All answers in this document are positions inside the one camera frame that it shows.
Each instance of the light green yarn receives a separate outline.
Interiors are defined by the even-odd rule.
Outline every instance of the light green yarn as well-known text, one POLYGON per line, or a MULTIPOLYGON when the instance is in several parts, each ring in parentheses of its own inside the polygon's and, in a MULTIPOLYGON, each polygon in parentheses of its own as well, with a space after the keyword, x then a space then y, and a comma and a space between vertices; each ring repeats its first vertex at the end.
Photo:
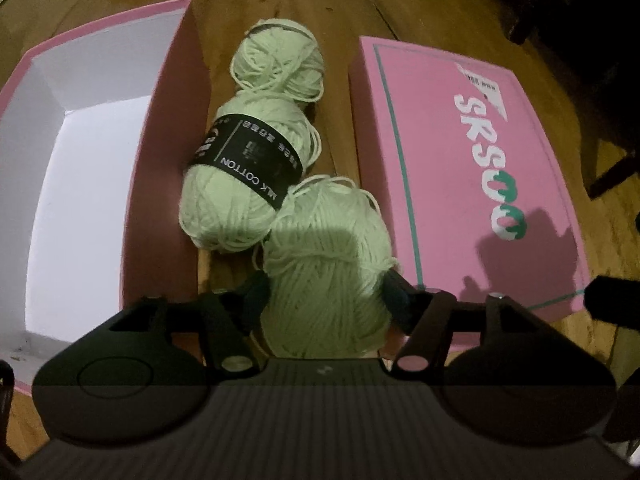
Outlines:
POLYGON ((231 77, 245 91, 275 92, 311 103, 322 97, 324 60, 314 35, 292 20, 260 20, 231 60, 231 77))
POLYGON ((260 322, 276 357, 353 358, 384 344, 380 288, 396 260, 367 191, 310 177, 292 188, 262 246, 271 299, 260 322))
MULTIPOLYGON (((304 168, 321 151, 318 131, 292 101, 241 92, 222 105, 216 118, 233 113, 264 121, 296 150, 304 168)), ((262 240, 276 218, 276 210, 246 184, 212 166, 191 166, 185 175, 179 221, 197 247, 242 251, 262 240)))

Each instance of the cardboard box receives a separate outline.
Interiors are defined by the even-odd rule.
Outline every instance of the cardboard box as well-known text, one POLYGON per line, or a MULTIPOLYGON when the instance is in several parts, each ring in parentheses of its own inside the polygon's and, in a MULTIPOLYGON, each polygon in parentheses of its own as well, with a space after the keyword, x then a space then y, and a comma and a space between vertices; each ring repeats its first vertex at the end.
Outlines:
MULTIPOLYGON (((512 72, 360 38, 350 69, 362 186, 380 202, 414 285, 511 296, 551 322, 590 280, 564 179, 512 72)), ((464 349, 478 335, 456 335, 464 349)))
POLYGON ((88 23, 18 63, 0 92, 0 359, 18 389, 137 298, 196 296, 178 202, 209 99, 190 0, 88 23))

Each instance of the black device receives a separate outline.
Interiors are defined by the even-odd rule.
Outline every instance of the black device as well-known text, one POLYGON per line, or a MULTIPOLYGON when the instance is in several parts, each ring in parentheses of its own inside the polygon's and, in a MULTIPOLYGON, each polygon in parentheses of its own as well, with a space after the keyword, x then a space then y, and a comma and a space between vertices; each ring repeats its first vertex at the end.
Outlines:
MULTIPOLYGON (((607 287, 596 279, 585 304, 614 320, 607 287)), ((51 441, 23 463, 3 460, 0 478, 636 474, 604 444, 640 436, 639 417, 625 416, 638 411, 633 380, 616 396, 603 364, 510 298, 462 303, 395 271, 382 290, 410 335, 391 370, 277 358, 261 369, 243 335, 269 298, 262 272, 193 303, 144 298, 41 368, 33 400, 51 441), (174 332, 199 334, 204 364, 172 346, 174 332), (479 332, 481 345, 445 366, 454 332, 479 332)))

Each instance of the wooden surface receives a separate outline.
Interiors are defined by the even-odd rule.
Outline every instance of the wooden surface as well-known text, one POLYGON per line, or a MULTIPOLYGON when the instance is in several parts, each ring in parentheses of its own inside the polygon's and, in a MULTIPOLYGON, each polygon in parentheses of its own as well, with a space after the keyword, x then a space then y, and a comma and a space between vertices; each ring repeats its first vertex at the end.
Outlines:
MULTIPOLYGON (((0 6, 0 84, 30 47, 114 12, 161 0, 6 0, 0 6)), ((543 46, 509 43, 502 33, 498 0, 193 0, 200 39, 210 69, 210 115, 233 91, 227 69, 242 33, 259 18, 279 16, 305 23, 326 60, 325 95, 316 106, 316 127, 324 150, 316 173, 358 179, 347 66, 359 35, 398 38, 486 60, 513 70, 537 111, 556 152, 582 227, 592 275, 640 278, 638 234, 640 182, 633 177, 591 202, 584 190, 623 151, 609 142, 609 123, 590 98, 543 46)), ((247 254, 200 255, 202 288, 231 288, 250 269, 247 254)), ((586 313, 556 324, 580 346, 607 361, 615 328, 591 322, 586 313)), ((611 364, 618 378, 640 365, 640 341, 622 338, 611 364)), ((17 395, 9 444, 21 456, 46 436, 30 399, 17 395)))

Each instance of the black yarn label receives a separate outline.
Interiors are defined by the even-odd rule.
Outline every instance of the black yarn label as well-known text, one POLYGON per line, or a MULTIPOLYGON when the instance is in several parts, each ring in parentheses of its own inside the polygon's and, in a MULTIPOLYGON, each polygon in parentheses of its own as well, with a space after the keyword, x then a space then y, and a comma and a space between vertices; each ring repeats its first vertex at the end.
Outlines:
POLYGON ((228 173, 280 209, 289 186, 304 168, 293 146, 277 130, 244 114, 216 119, 191 165, 204 164, 228 173))

